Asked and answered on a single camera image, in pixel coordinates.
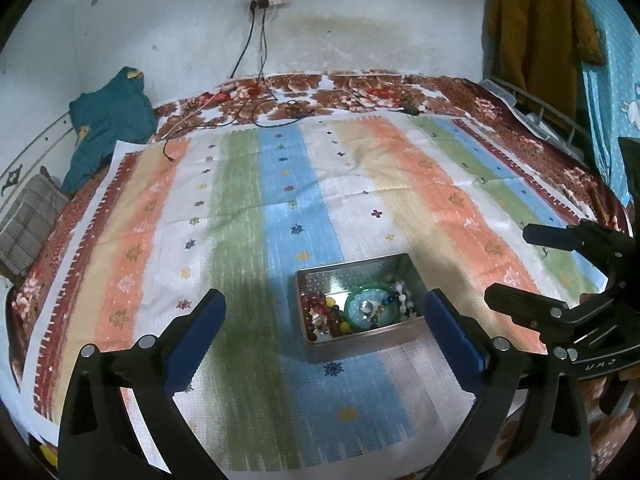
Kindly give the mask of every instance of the metal box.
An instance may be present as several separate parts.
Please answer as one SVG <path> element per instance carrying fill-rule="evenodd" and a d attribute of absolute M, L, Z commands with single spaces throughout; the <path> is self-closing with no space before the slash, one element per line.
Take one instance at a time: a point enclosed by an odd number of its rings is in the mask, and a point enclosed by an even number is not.
<path fill-rule="evenodd" d="M 364 283 L 391 285 L 398 281 L 404 282 L 404 286 L 411 292 L 417 311 L 415 319 L 324 341 L 312 342 L 306 337 L 301 302 L 303 295 L 324 294 L 328 298 L 334 298 L 340 310 L 344 310 L 348 295 Z M 315 363 L 343 359 L 416 339 L 427 330 L 421 310 L 427 291 L 414 263 L 406 253 L 299 270 L 296 272 L 296 299 L 307 359 Z"/>

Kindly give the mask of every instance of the black plug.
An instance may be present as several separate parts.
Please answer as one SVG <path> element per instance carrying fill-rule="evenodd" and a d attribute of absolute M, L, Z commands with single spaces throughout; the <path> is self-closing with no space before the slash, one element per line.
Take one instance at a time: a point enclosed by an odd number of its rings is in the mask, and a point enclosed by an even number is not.
<path fill-rule="evenodd" d="M 268 9 L 269 0 L 258 0 L 258 9 Z"/>

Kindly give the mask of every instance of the brown coat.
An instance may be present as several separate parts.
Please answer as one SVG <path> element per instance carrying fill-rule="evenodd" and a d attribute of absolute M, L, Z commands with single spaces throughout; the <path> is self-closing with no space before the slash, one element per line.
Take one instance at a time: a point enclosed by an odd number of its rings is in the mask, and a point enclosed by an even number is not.
<path fill-rule="evenodd" d="M 604 63 L 586 1 L 488 0 L 486 26 L 500 76 L 574 118 L 578 59 Z"/>

